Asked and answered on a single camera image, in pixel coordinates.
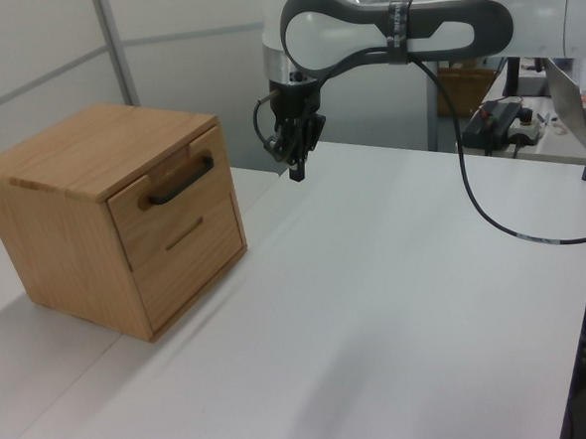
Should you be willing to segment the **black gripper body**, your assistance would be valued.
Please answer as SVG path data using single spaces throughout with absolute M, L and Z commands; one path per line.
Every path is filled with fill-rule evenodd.
M 297 120 L 309 105 L 309 111 L 315 113 L 321 104 L 321 96 L 317 90 L 318 82 L 298 82 L 297 84 L 278 83 L 271 80 L 269 89 L 278 94 L 270 101 L 270 109 L 275 116 L 275 127 L 288 120 Z

